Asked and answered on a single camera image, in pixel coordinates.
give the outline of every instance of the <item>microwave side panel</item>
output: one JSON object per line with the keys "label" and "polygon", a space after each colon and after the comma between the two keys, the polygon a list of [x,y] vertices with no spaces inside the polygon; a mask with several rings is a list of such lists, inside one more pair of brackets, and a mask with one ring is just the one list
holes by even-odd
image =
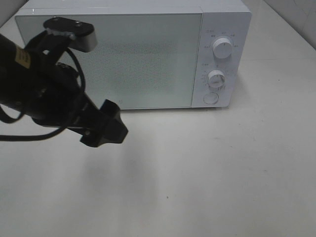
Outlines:
{"label": "microwave side panel", "polygon": [[202,10],[192,107],[226,107],[235,86],[251,12],[244,5],[225,6],[218,12]]}

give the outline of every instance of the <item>white countertop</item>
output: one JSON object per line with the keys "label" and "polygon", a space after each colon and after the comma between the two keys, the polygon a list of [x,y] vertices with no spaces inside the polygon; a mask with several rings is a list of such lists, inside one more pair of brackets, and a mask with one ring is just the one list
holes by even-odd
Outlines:
{"label": "white countertop", "polygon": [[[315,237],[316,52],[253,12],[229,108],[123,112],[121,145],[0,143],[1,237]],[[15,22],[0,33],[22,45]],[[1,133],[47,131],[29,118]]]}

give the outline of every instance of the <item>white microwave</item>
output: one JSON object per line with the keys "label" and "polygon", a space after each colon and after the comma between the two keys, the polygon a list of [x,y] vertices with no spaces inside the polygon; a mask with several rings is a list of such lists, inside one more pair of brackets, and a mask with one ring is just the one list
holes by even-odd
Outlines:
{"label": "white microwave", "polygon": [[240,0],[29,0],[23,41],[52,16],[94,25],[96,48],[75,52],[86,93],[122,109],[228,106],[251,19]]}

